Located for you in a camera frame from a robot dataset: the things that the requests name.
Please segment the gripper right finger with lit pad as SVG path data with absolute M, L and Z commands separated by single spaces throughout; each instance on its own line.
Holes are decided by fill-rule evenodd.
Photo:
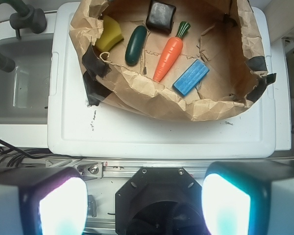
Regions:
M 213 162 L 201 204 L 212 235 L 294 235 L 294 161 Z

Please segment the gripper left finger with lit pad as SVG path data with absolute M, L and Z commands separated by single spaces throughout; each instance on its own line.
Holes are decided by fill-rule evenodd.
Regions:
M 0 235 L 81 235 L 87 207 L 72 167 L 0 167 Z

